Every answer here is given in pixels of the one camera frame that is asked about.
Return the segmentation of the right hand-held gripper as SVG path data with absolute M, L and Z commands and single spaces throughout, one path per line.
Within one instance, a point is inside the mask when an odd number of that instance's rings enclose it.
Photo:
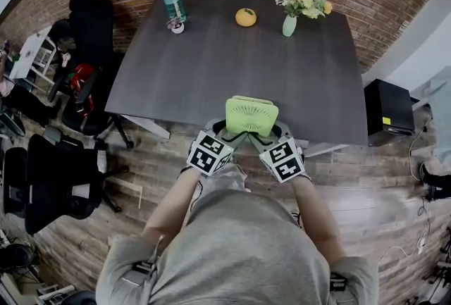
M 247 135 L 259 152 L 259 159 L 277 181 L 284 183 L 297 176 L 311 179 L 304 167 L 303 151 L 296 145 L 285 123 L 275 123 L 268 137 L 257 132 L 248 132 Z

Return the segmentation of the small green desk fan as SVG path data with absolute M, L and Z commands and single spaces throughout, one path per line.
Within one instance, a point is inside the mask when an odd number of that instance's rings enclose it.
M 279 109 L 272 101 L 233 96 L 225 103 L 225 126 L 231 133 L 256 132 L 268 137 L 278 117 Z

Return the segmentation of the person's right forearm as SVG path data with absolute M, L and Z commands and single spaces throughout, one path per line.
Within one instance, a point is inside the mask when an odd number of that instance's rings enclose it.
M 309 178 L 291 180 L 304 231 L 331 266 L 347 255 L 340 229 L 327 203 Z

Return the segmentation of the person's grey trousers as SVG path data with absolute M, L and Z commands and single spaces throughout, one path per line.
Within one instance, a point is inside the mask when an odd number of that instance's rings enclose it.
M 203 187 L 202 194 L 223 189 L 249 192 L 250 189 L 248 189 L 245 184 L 246 178 L 247 174 L 238 164 L 229 162 L 212 176 L 201 176 L 200 183 Z

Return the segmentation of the white table leg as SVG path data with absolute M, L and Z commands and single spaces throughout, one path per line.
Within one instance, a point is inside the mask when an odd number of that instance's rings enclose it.
M 304 150 L 304 155 L 306 158 L 318 156 L 321 154 L 326 154 L 332 151 L 336 151 L 338 149 L 343 149 L 348 147 L 347 144 L 328 144 L 328 143 L 320 143 L 315 144 L 314 146 L 308 147 Z
M 171 133 L 161 126 L 157 125 L 152 119 L 140 118 L 135 116 L 122 115 L 122 117 L 131 121 L 132 123 L 144 128 L 146 131 L 151 132 L 162 139 L 170 139 Z

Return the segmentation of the pale green vase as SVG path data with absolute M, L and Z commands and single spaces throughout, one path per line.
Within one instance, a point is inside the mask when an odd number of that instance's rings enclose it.
M 282 33 L 285 37 L 291 37 L 297 26 L 297 17 L 286 15 L 283 22 Z

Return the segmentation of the small potted plant white pot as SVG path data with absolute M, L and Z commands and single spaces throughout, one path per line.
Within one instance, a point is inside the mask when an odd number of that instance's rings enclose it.
M 174 34 L 181 34 L 184 29 L 185 29 L 185 25 L 184 22 L 179 18 L 179 17 L 175 17 L 175 18 L 171 18 L 167 23 L 166 23 L 166 27 Z

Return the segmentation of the orange fruit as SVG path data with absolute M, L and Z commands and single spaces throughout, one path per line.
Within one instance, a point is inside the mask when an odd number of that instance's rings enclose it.
M 251 27 L 257 22 L 257 15 L 250 8 L 241 8 L 235 14 L 235 21 L 241 27 Z

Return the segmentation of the person's grey shirt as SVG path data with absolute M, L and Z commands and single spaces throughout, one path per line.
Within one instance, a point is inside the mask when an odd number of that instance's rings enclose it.
M 377 305 L 374 264 L 329 265 L 293 216 L 263 195 L 225 189 L 201 198 L 167 247 L 115 238 L 96 289 L 97 305 Z M 152 274 L 132 269 L 154 263 Z M 330 275 L 347 278 L 330 292 Z

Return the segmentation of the black cabinet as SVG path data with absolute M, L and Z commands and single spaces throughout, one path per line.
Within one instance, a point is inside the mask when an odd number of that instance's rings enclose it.
M 412 100 L 407 89 L 375 79 L 364 88 L 364 97 L 370 147 L 414 134 Z

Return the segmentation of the teal water bottle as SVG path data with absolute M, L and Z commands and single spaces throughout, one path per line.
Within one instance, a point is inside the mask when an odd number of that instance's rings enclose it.
M 171 20 L 178 18 L 182 23 L 186 21 L 187 16 L 181 0 L 163 0 L 163 2 Z

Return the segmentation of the red bag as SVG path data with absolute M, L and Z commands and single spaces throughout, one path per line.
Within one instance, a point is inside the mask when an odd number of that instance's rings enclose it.
M 70 88 L 73 91 L 73 96 L 77 99 L 89 80 L 89 77 L 94 72 L 94 68 L 88 63 L 82 63 L 78 65 L 70 74 Z M 92 100 L 92 95 L 89 94 L 88 97 L 82 101 L 81 104 L 75 105 L 76 112 L 84 118 L 87 118 L 89 114 L 94 109 L 94 102 Z

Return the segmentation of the tall black office chair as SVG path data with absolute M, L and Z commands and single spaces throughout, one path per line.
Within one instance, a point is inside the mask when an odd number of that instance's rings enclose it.
M 113 4 L 109 0 L 70 0 L 69 16 L 66 18 L 75 40 L 76 49 L 63 53 L 57 49 L 60 57 L 68 54 L 70 58 L 57 60 L 58 68 L 54 75 L 47 99 L 53 101 L 57 93 L 68 95 L 64 107 L 62 123 L 82 135 L 97 138 L 111 125 L 115 125 L 127 148 L 134 144 L 129 140 L 121 125 L 120 118 L 106 110 L 106 102 L 124 55 L 113 49 Z M 70 88 L 70 74 L 80 64 L 88 63 L 94 72 L 75 99 Z M 75 110 L 88 95 L 92 95 L 94 109 L 87 118 Z

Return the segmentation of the black mesh office chair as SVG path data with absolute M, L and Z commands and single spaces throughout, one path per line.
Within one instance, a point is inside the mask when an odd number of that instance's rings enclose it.
M 27 200 L 27 150 L 13 147 L 4 154 L 2 172 L 4 213 L 25 217 L 25 202 Z
M 74 147 L 62 149 L 41 135 L 28 142 L 25 181 L 25 230 L 34 235 L 61 216 L 83 220 L 105 202 L 114 213 L 115 205 L 104 189 L 107 178 L 127 173 L 128 166 L 103 173 L 98 167 L 98 150 Z

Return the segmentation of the black round seat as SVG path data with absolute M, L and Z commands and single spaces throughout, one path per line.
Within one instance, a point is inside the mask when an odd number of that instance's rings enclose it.
M 59 305 L 97 305 L 95 293 L 83 290 L 69 294 Z

